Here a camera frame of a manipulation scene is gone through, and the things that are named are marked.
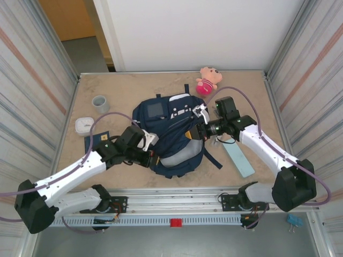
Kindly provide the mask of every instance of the backpack strap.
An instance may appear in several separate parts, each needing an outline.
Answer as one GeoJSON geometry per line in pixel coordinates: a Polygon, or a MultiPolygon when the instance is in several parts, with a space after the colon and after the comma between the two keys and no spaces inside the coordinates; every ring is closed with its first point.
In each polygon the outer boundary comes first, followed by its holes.
{"type": "Polygon", "coordinates": [[[207,150],[204,149],[204,155],[206,158],[213,163],[214,166],[216,166],[218,169],[221,169],[223,165],[221,165],[207,150]]]}
{"type": "Polygon", "coordinates": [[[184,84],[184,92],[186,94],[189,94],[189,85],[188,84],[184,84]]]}

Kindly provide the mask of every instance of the light blue foam board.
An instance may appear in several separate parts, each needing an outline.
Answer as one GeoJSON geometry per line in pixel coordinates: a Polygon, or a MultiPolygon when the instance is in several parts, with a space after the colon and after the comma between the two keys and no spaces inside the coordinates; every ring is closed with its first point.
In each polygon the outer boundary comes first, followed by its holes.
{"type": "MultiPolygon", "coordinates": [[[[229,139],[226,142],[232,143],[234,142],[234,139],[229,139]]],[[[237,170],[241,173],[243,178],[249,177],[250,175],[255,173],[255,170],[253,170],[251,164],[249,163],[237,143],[234,143],[232,145],[223,143],[223,146],[232,161],[235,163],[237,170]]]]}

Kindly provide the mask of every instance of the plush toy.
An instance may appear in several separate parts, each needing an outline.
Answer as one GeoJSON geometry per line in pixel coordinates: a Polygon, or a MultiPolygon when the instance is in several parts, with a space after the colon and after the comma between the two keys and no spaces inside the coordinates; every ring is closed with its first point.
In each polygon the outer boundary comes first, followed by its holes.
{"type": "Polygon", "coordinates": [[[196,91],[200,96],[209,95],[212,89],[217,89],[217,83],[223,79],[221,73],[212,67],[204,67],[200,70],[201,79],[196,79],[198,82],[196,91]]]}

